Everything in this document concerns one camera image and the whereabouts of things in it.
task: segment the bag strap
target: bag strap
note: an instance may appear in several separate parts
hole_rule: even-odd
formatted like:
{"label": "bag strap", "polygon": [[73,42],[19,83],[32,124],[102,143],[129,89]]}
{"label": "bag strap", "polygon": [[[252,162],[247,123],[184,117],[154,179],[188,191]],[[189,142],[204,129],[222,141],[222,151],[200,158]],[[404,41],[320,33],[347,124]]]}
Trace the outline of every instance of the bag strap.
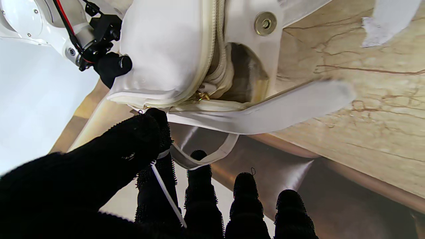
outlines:
{"label": "bag strap", "polygon": [[239,134],[228,134],[223,145],[218,148],[214,153],[206,156],[201,161],[193,159],[190,155],[185,153],[178,145],[173,143],[170,152],[174,161],[188,170],[195,170],[204,165],[212,164],[230,154],[238,141]]}

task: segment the zip tie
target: zip tie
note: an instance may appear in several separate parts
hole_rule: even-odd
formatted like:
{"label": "zip tie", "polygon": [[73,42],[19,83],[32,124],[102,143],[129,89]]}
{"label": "zip tie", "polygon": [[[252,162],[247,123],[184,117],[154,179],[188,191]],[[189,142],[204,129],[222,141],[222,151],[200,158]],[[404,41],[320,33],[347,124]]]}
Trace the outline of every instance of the zip tie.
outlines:
{"label": "zip tie", "polygon": [[156,179],[159,182],[159,185],[162,188],[162,191],[164,192],[168,202],[170,203],[171,207],[174,210],[174,213],[176,214],[176,216],[178,217],[178,220],[180,221],[180,223],[183,225],[184,228],[187,228],[187,224],[183,219],[183,216],[181,215],[179,209],[177,208],[176,204],[174,203],[173,199],[171,198],[171,195],[168,193],[167,188],[165,187],[164,181],[162,181],[161,175],[159,175],[158,170],[155,167],[156,164],[156,160],[153,161],[150,165],[152,166],[152,170],[153,173],[155,174]]}

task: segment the white bag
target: white bag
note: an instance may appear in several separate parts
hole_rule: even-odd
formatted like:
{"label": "white bag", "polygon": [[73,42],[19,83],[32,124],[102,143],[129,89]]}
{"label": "white bag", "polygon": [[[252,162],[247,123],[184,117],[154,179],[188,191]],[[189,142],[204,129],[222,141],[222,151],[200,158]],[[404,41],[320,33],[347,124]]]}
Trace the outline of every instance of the white bag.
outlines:
{"label": "white bag", "polygon": [[224,158],[240,134],[277,131],[352,101],[350,88],[339,82],[267,99],[283,19],[276,0],[134,1],[121,37],[121,53],[133,69],[116,78],[108,99],[135,109],[163,108],[170,122],[229,133],[201,161],[175,145],[175,161],[188,169]]}

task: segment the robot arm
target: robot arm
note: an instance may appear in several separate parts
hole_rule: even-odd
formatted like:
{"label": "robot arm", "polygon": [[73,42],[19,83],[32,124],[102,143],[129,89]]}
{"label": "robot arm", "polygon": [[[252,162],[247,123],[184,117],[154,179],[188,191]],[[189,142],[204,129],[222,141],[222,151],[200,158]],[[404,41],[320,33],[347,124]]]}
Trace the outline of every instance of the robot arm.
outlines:
{"label": "robot arm", "polygon": [[50,45],[81,71],[102,62],[95,67],[98,73],[105,66],[115,68],[117,76],[127,73],[131,69],[127,56],[107,57],[112,41],[120,40],[122,20],[102,13],[88,0],[82,2],[85,8],[79,0],[0,0],[0,38]]}

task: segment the gloved hand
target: gloved hand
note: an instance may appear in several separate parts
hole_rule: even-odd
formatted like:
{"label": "gloved hand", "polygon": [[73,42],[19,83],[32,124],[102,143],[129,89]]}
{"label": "gloved hand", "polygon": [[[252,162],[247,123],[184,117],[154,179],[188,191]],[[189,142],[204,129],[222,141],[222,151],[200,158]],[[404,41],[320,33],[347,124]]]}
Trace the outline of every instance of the gloved hand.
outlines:
{"label": "gloved hand", "polygon": [[133,62],[129,56],[119,56],[115,52],[110,52],[99,59],[93,68],[100,75],[102,82],[111,89],[115,78],[130,72]]}

